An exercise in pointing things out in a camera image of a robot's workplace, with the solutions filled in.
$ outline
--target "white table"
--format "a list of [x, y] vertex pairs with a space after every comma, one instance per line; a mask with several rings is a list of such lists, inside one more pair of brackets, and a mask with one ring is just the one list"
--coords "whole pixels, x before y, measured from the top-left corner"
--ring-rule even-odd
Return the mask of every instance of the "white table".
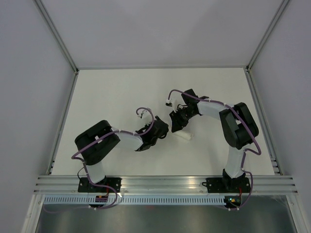
[[[76, 175], [82, 164], [71, 160], [77, 151], [74, 140], [100, 120], [105, 119], [111, 126], [133, 132], [143, 127], [135, 110], [144, 106], [170, 125], [172, 108], [165, 106], [169, 91], [191, 88], [198, 96], [247, 104], [259, 128], [256, 139], [262, 155], [249, 152], [245, 169], [254, 175], [274, 175], [242, 68], [81, 70], [52, 174]], [[179, 93], [173, 93], [173, 98], [183, 103]], [[221, 175], [227, 162], [228, 144], [220, 121], [195, 116], [185, 130], [194, 133], [191, 141], [169, 133], [143, 152], [114, 148], [102, 160], [106, 175]]]

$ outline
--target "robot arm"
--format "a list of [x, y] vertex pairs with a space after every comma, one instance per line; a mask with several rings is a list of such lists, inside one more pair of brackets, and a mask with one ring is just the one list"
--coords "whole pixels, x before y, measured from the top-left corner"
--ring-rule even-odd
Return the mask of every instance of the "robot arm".
[[77, 136], [75, 144], [78, 150], [81, 150], [107, 133], [116, 132], [103, 140], [98, 141], [97, 144], [81, 153], [86, 163], [87, 171], [91, 180], [94, 183], [98, 183], [105, 178], [101, 161], [113, 148], [144, 151], [149, 149], [151, 146], [154, 146], [158, 138], [165, 138], [169, 131], [168, 124], [163, 122], [158, 116], [155, 116], [153, 125], [151, 128], [150, 126], [151, 121], [146, 123], [146, 125], [140, 130], [131, 133], [120, 131], [114, 127], [111, 127], [108, 121], [102, 120]]
[[[192, 89], [185, 91], [185, 93], [197, 97]], [[251, 137], [247, 133], [245, 127], [237, 121], [231, 110], [224, 105], [208, 101], [199, 101], [184, 94], [181, 96], [186, 105], [183, 105], [182, 108], [175, 108], [170, 113], [172, 119], [172, 133], [182, 130], [188, 124], [189, 119], [196, 115], [207, 115], [220, 120], [225, 139], [229, 144], [228, 161], [223, 171], [223, 177], [228, 180], [226, 183], [230, 186], [232, 179], [245, 176], [244, 172], [241, 170], [241, 163], [244, 150], [252, 143]], [[208, 100], [209, 98], [201, 97], [200, 99]], [[175, 105], [174, 103], [173, 100], [168, 100], [166, 105], [173, 106]], [[256, 137], [259, 134], [259, 130], [246, 104], [239, 103], [229, 106], [238, 113], [247, 124], [253, 136]]]

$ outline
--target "slotted metal strip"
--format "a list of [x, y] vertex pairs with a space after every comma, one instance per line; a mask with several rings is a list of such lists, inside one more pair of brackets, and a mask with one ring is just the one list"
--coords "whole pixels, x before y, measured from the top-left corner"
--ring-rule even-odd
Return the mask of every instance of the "slotted metal strip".
[[[224, 205], [224, 196], [123, 196], [118, 197], [121, 205]], [[95, 195], [46, 195], [44, 204], [101, 204], [95, 201]], [[111, 204], [110, 195], [106, 204]]]

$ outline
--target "black mounting base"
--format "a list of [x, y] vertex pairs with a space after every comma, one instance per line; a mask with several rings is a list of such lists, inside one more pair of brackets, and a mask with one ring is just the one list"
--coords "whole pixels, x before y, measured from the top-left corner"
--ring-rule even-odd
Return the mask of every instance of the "black mounting base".
[[[97, 184], [108, 185], [114, 188], [119, 193], [121, 188], [121, 178], [106, 177]], [[97, 187], [91, 185], [87, 178], [81, 178], [79, 182], [78, 193], [107, 193], [107, 191], [108, 193], [113, 193], [113, 191], [110, 188], [107, 189], [104, 187]]]
[[239, 188], [241, 188], [243, 193], [249, 193], [251, 191], [251, 185], [247, 177], [241, 179], [238, 185], [235, 185], [230, 189], [226, 188], [222, 177], [207, 178], [206, 187], [208, 193], [240, 193]]

